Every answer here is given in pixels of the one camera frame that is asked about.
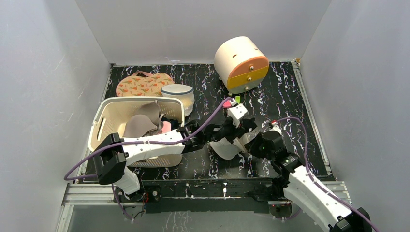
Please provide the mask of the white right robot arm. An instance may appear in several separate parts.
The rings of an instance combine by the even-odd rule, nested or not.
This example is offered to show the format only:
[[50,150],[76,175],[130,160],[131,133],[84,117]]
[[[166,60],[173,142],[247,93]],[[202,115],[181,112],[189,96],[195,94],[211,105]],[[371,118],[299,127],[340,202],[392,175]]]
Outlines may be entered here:
[[279,132],[260,132],[245,148],[258,158],[270,160],[278,173],[272,181],[273,196],[298,205],[323,231],[372,231],[367,211],[354,209],[307,171],[304,159],[287,150]]

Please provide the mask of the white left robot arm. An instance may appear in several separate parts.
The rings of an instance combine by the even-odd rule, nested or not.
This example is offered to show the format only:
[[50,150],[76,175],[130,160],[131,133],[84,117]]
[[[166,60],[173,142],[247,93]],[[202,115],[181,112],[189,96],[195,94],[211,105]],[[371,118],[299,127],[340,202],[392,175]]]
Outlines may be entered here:
[[100,143],[93,156],[97,181],[100,185],[118,186],[132,201],[143,198],[145,189],[137,175],[128,167],[150,158],[167,155],[182,155],[200,150],[210,144],[222,159],[231,160],[244,150],[245,138],[257,128],[255,119],[241,119],[236,125],[232,117],[227,117],[221,125],[205,124],[194,120],[163,134],[121,138],[112,133]]

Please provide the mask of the beige mauve bra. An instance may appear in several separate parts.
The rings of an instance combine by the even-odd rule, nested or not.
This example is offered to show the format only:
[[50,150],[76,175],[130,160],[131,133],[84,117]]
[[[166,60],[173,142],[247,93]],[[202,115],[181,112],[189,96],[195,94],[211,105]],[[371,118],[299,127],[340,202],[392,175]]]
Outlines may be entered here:
[[157,101],[142,105],[126,123],[123,137],[139,138],[161,133],[163,116]]

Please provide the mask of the beige-trimmed white mesh laundry bag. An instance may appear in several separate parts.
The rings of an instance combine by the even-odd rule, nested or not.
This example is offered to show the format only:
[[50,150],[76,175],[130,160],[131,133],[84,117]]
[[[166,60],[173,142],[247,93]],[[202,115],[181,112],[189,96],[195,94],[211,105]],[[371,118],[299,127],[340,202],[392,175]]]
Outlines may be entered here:
[[255,129],[245,133],[240,138],[235,138],[233,143],[230,143],[226,138],[223,138],[217,142],[210,142],[209,145],[221,158],[231,160],[240,152],[248,152],[245,148],[245,144],[253,140],[256,137],[257,132],[258,130]]

